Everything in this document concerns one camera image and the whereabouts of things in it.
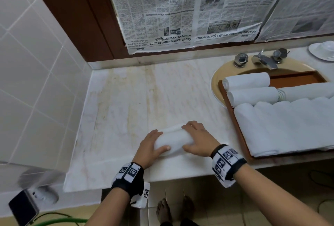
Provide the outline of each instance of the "beige sink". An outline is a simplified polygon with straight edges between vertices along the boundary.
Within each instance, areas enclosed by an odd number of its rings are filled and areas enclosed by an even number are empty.
[[[271,56],[273,51],[264,52],[263,55]],[[219,80],[223,80],[225,77],[242,75],[242,74],[250,74],[250,73],[260,73],[267,72],[269,75],[285,75],[289,73],[295,72],[303,72],[303,71],[311,71],[315,70],[310,66],[301,63],[295,59],[287,57],[282,61],[282,63],[277,64],[278,69],[269,70],[264,65],[255,65],[252,63],[252,55],[248,58],[248,63],[244,68],[236,68],[233,64],[234,61],[230,61],[225,63],[216,72],[213,74],[211,78],[211,90],[215,95],[216,99],[222,106],[225,106],[224,99],[219,91],[218,82]]]

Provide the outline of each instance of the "foot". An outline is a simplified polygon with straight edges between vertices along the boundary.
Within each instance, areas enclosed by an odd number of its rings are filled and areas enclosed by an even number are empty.
[[[195,214],[195,205],[188,196],[185,196],[182,202],[180,222],[185,218],[188,218],[189,220],[194,219],[194,214]]]
[[[172,222],[172,216],[170,214],[169,206],[166,199],[162,199],[161,201],[159,201],[156,215],[160,224],[164,222]]]

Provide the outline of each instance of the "newspaper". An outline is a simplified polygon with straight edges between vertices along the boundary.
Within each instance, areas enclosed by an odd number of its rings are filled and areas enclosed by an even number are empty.
[[[112,0],[129,54],[254,40],[277,0]]]
[[[334,32],[334,0],[279,0],[256,42]]]

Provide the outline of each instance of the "marble countertop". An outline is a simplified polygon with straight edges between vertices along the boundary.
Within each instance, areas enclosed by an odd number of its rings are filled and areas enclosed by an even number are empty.
[[[316,59],[306,47],[290,51],[289,57],[334,81],[334,63]],[[228,111],[210,89],[213,73],[233,59],[229,55],[93,71],[64,191],[109,188],[149,131],[189,120],[202,122],[220,143],[241,152]],[[334,152],[257,160],[251,165],[264,168],[329,158]],[[161,158],[145,171],[144,179],[210,175],[211,161],[188,153]]]

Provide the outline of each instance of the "wooden tray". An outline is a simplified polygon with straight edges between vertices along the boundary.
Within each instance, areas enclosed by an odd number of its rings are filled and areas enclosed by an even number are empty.
[[[327,82],[322,75],[318,71],[305,71],[305,72],[296,72],[291,73],[287,75],[276,75],[276,76],[270,76],[270,85],[275,88],[283,88],[283,87],[291,87],[291,86],[299,86],[299,85],[305,85],[305,84],[314,84],[314,83],[323,83]],[[309,154],[310,152],[295,152],[295,153],[289,153],[284,155],[273,155],[273,156],[262,156],[262,157],[253,157],[251,153],[249,152],[249,149],[246,144],[246,140],[241,132],[241,129],[239,127],[239,124],[236,120],[236,116],[234,115],[233,107],[231,106],[230,101],[228,100],[227,93],[224,89],[223,82],[220,80],[218,82],[218,87],[220,90],[220,93],[223,96],[223,99],[225,101],[226,107],[228,109],[228,113],[230,114],[230,117],[232,119],[232,123],[234,125],[234,128],[236,129],[236,133],[239,139],[240,147],[242,149],[242,152],[244,153],[245,158],[247,161],[254,161],[259,160],[263,158],[272,158],[272,157],[285,157],[285,156],[293,156],[296,154]]]

